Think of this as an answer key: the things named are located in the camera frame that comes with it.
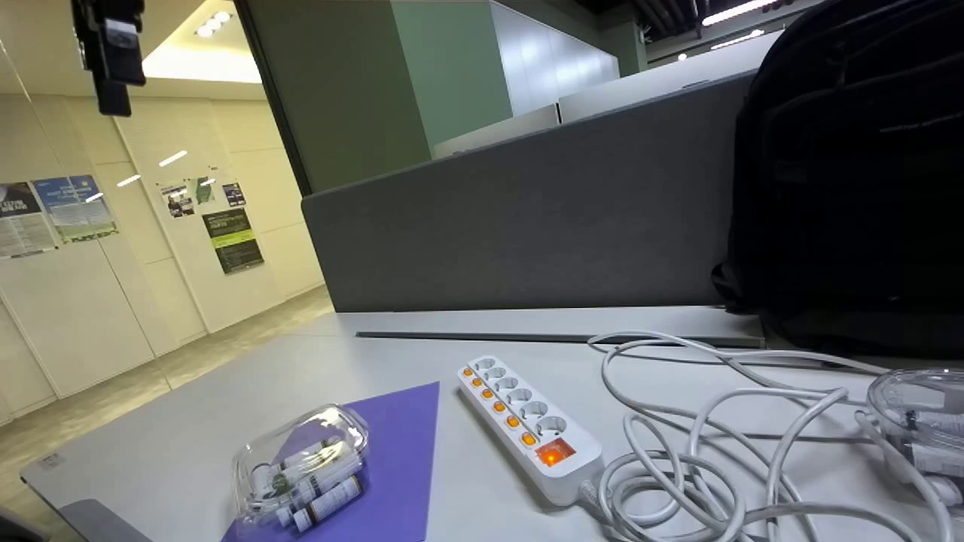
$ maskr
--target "poster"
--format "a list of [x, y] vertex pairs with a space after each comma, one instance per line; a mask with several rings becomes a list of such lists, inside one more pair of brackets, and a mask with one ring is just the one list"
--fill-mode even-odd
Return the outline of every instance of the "poster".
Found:
[[225, 197], [228, 198], [228, 205], [236, 207], [246, 203], [244, 201], [244, 194], [241, 192], [240, 182], [223, 184], [221, 187], [225, 189]]
[[0, 257], [25, 256], [56, 247], [30, 185], [0, 184]]
[[194, 189], [194, 199], [198, 202], [198, 205], [214, 203], [214, 190], [211, 188], [212, 183], [214, 183], [214, 179], [207, 176], [184, 179], [184, 184]]
[[161, 188], [161, 197], [168, 205], [168, 212], [174, 218], [194, 214], [194, 200], [187, 194], [187, 186], [178, 184]]
[[244, 209], [230, 209], [201, 217], [225, 274], [264, 261]]
[[50, 214], [61, 242], [89, 241], [118, 233], [103, 194], [89, 175], [34, 181], [40, 201]]

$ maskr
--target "plastic case lid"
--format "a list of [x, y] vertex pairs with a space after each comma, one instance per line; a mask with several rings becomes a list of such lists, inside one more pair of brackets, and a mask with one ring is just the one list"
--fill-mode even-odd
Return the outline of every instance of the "plastic case lid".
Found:
[[277, 521], [310, 475], [332, 480], [362, 467], [368, 427], [349, 408], [327, 404], [245, 444], [234, 456], [234, 496], [242, 526]]
[[867, 396], [885, 431], [964, 452], [964, 370], [891, 371], [870, 384]]

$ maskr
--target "power strip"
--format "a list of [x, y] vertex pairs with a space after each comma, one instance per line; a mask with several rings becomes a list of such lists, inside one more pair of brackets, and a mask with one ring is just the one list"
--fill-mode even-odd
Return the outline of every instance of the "power strip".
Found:
[[462, 392], [550, 502], [575, 503], [603, 471], [603, 447], [562, 409], [493, 356], [459, 369]]

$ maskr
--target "clear plastic container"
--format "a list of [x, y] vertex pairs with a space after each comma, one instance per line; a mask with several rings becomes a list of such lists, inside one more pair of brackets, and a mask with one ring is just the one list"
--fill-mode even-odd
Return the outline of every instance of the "clear plastic container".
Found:
[[[233, 464], [238, 537], [257, 539], [281, 529], [304, 531], [320, 521], [315, 509], [323, 506], [326, 516], [337, 511], [363, 492], [361, 470], [367, 449], [365, 421], [335, 404], [244, 445]], [[307, 509], [311, 521], [306, 523]]]
[[[902, 369], [870, 384], [868, 403], [887, 440], [930, 481], [944, 503], [964, 512], [964, 370]], [[903, 483], [900, 470], [891, 469]]]

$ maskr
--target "white cable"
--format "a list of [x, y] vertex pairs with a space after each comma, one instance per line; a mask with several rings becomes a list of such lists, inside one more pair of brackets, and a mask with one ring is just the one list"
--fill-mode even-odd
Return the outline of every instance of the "white cable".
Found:
[[[628, 414], [623, 420], [623, 429], [632, 453], [623, 455], [610, 462], [603, 471], [602, 477], [596, 487], [593, 487], [592, 484], [583, 484], [582, 494], [589, 502], [599, 508], [606, 522], [619, 533], [621, 539], [632, 542], [728, 542], [735, 539], [745, 541], [748, 540], [746, 534], [742, 531], [745, 526], [759, 521], [767, 521], [766, 528], [770, 542], [778, 542], [779, 531], [778, 524], [775, 521], [776, 518], [793, 515], [803, 521], [807, 535], [811, 540], [816, 542], [819, 538], [811, 516], [838, 515], [876, 523], [894, 532], [902, 540], [921, 542], [919, 535], [896, 518], [852, 506], [804, 502], [790, 480], [783, 475], [783, 464], [790, 453], [791, 446], [811, 421], [815, 420], [835, 404], [863, 405], [863, 402], [848, 400], [846, 389], [806, 390], [788, 386], [760, 375], [742, 365], [738, 360], [754, 358], [794, 358], [839, 364], [870, 374], [881, 374], [886, 372], [885, 369], [837, 356], [819, 354], [817, 352], [796, 352], [791, 350], [728, 352], [699, 341], [681, 339], [654, 331], [628, 331], [605, 334], [589, 339], [589, 344], [596, 349], [600, 349], [598, 347], [600, 341], [617, 336], [642, 338], [616, 345], [610, 350], [604, 350], [605, 355], [602, 358], [602, 380], [606, 388], [616, 399], [638, 413]], [[665, 344], [678, 344], [707, 352], [763, 387], [723, 393], [710, 401], [699, 413], [693, 413], [685, 409], [637, 401], [613, 386], [609, 375], [609, 367], [615, 357], [633, 348]], [[723, 423], [710, 419], [710, 414], [716, 406], [732, 397], [741, 395], [769, 395], [815, 402], [790, 425], [774, 451], [772, 459], [770, 459], [757, 449], [744, 434], [735, 431]], [[668, 445], [666, 438], [660, 433], [656, 425], [649, 420], [649, 418], [654, 417], [653, 413], [694, 419], [687, 441], [687, 453], [678, 453]], [[884, 440], [863, 412], [857, 412], [854, 416], [867, 436], [884, 450], [884, 454], [891, 463], [899, 465], [899, 468], [906, 472], [907, 476], [924, 496], [924, 500], [937, 519], [937, 528], [940, 531], [941, 542], [953, 542], [950, 514], [941, 503], [940, 498], [930, 486], [929, 482], [907, 462], [899, 451]], [[644, 425], [653, 433], [663, 449], [646, 450], [640, 446], [633, 432], [632, 425], [634, 423]], [[757, 469], [751, 467], [753, 474], [765, 478], [766, 504], [764, 507], [747, 510], [743, 496], [736, 491], [734, 485], [724, 475], [722, 470], [709, 461], [699, 457], [699, 444], [700, 441], [704, 439], [701, 435], [704, 425], [709, 425], [733, 437], [738, 443], [749, 449], [750, 452], [766, 466], [765, 476]], [[670, 463], [670, 471], [664, 473], [663, 470], [656, 465], [655, 460], [668, 461]], [[612, 485], [611, 480], [616, 472], [630, 465], [641, 465], [644, 473], [634, 474]], [[726, 493], [729, 493], [731, 499], [727, 501], [726, 493], [720, 494], [718, 490], [711, 487], [704, 480], [703, 471], [713, 474], [714, 477], [721, 481], [726, 487]], [[626, 511], [625, 502], [631, 495], [640, 491], [653, 490], [666, 493], [670, 501], [656, 512], [648, 514], [630, 514]], [[669, 520], [680, 509], [685, 510], [705, 527], [690, 533], [671, 537], [657, 537], [647, 531], [647, 528], [654, 527]]]

